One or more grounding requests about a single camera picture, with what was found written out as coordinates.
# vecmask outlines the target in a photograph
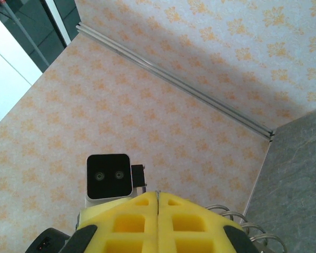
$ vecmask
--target floral wallpaper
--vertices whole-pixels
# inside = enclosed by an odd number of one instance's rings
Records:
[[[316,0],[76,0],[81,20],[270,128],[316,109]]]
[[[148,190],[243,212],[267,148],[79,34],[0,123],[0,252],[24,252],[48,227],[72,234],[90,154],[127,153]]]

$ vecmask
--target gray wall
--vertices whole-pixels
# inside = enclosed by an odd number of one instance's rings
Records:
[[[289,252],[316,252],[316,112],[277,129],[246,216]]]

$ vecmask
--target black camera face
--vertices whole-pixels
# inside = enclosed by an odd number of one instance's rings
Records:
[[[130,159],[126,154],[93,154],[87,159],[87,195],[90,199],[132,193]]]

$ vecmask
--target camera lens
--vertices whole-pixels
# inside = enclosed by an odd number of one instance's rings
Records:
[[[124,172],[123,171],[117,171],[115,174],[117,179],[122,179],[124,177]]]
[[[97,181],[103,180],[103,179],[104,179],[104,174],[101,173],[101,172],[96,173],[95,179],[96,179]]]

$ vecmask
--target white surface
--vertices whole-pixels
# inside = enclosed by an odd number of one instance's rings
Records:
[[[0,121],[31,85],[0,56]]]
[[[42,75],[40,69],[14,39],[9,30],[0,21],[0,55],[23,76],[30,85]]]
[[[63,20],[60,16],[60,13],[58,12],[58,9],[55,5],[54,0],[46,0],[46,3],[49,7],[49,9],[51,10],[53,17],[55,19],[55,22],[58,26],[58,29],[60,29],[60,32],[63,36],[63,39],[65,41],[65,43],[67,44],[67,46],[69,45],[69,43],[71,42],[70,38],[69,38],[69,34],[67,32],[67,29],[64,26]]]

